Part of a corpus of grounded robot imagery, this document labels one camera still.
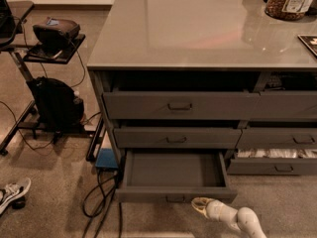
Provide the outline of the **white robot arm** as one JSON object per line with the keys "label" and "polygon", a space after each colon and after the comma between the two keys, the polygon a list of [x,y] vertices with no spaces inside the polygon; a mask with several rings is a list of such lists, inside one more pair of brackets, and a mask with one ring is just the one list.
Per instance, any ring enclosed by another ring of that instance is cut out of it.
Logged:
{"label": "white robot arm", "polygon": [[249,238],[266,238],[258,216],[248,207],[236,209],[218,199],[208,197],[196,197],[191,201],[191,205],[207,219],[225,223],[232,230],[246,234]]}

